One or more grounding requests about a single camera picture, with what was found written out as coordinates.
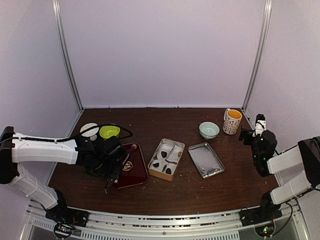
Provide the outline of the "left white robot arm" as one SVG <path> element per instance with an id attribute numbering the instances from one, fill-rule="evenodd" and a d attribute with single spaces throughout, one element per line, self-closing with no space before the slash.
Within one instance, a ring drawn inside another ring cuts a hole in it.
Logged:
<path id="1" fill-rule="evenodd" d="M 117 180 L 127 151 L 116 136 L 98 138 L 102 125 L 82 128 L 68 138 L 44 138 L 24 135 L 7 126 L 0 136 L 0 183 L 14 186 L 39 202 L 61 222 L 72 218 L 64 195 L 39 182 L 21 165 L 23 162 L 55 162 L 84 167 L 88 175 Z"/>

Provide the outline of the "tin box with paper cups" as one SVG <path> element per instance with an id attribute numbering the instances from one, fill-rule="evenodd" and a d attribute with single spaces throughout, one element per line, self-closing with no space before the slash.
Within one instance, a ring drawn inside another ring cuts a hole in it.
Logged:
<path id="1" fill-rule="evenodd" d="M 166 180 L 166 181 L 172 181 L 174 179 L 175 172 L 178 168 L 181 157 L 178 157 L 178 153 L 182 152 L 185 149 L 185 144 L 182 142 L 178 142 L 175 140 L 163 138 L 160 143 L 158 144 L 147 168 L 148 173 L 151 176 Z M 162 158 L 161 151 L 167 152 L 167 158 Z M 161 165 L 159 168 L 155 169 L 152 167 L 152 163 L 154 161 L 161 162 Z M 172 175 L 166 174 L 166 168 L 172 169 Z"/>

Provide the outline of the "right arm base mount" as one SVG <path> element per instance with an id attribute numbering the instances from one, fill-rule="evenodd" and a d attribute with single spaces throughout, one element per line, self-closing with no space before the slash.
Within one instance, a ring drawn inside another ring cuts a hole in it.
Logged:
<path id="1" fill-rule="evenodd" d="M 260 223 L 272 221 L 280 218 L 282 212 L 280 204 L 274 204 L 271 198 L 271 192 L 262 195 L 260 206 L 255 208 L 242 209 L 239 212 L 239 218 L 243 227 L 257 225 Z"/>

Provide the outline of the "bear printed tin lid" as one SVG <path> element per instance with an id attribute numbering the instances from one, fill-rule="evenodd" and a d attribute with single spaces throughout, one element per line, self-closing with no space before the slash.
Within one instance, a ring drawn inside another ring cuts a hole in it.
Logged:
<path id="1" fill-rule="evenodd" d="M 225 167 L 209 143 L 203 142 L 187 149 L 190 158 L 203 179 L 219 175 Z"/>

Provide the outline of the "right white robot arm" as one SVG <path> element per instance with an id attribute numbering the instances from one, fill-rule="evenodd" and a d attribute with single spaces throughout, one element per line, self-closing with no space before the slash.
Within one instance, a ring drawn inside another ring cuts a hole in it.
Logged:
<path id="1" fill-rule="evenodd" d="M 253 210 L 259 220 L 270 219 L 281 204 L 312 191 L 320 184 L 320 138 L 299 141 L 295 146 L 278 153 L 273 132 L 257 123 L 254 130 L 241 129 L 239 140 L 250 146 L 253 165 L 261 177 L 275 175 L 282 181 L 265 193 L 260 206 Z"/>

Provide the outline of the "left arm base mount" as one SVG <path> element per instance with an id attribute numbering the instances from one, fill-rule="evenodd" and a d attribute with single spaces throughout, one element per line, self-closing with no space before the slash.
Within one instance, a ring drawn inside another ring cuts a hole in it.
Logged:
<path id="1" fill-rule="evenodd" d="M 86 227 L 89 217 L 89 212 L 69 208 L 62 192 L 55 189 L 57 194 L 57 205 L 50 209 L 45 209 L 45 217 L 56 223 L 62 223 L 76 227 Z"/>

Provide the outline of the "metal tongs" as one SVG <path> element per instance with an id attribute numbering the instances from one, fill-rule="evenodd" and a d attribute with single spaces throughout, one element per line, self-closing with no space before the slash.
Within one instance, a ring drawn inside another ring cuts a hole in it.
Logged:
<path id="1" fill-rule="evenodd" d="M 105 187 L 104 187 L 104 191 L 105 193 L 107 194 L 108 193 L 108 190 L 109 188 L 114 184 L 114 183 L 117 183 L 118 180 L 120 179 L 121 175 L 122 175 L 122 171 L 124 169 L 124 167 L 127 165 L 127 162 L 130 158 L 130 155 L 132 154 L 132 152 L 136 149 L 134 149 L 132 147 L 132 145 L 130 146 L 130 149 L 129 151 L 127 152 L 127 155 L 126 157 L 124 158 L 124 160 L 122 161 L 121 165 L 120 165 L 120 172 L 119 172 L 119 176 L 117 178 L 110 178 L 107 180 L 106 184 L 105 184 Z"/>

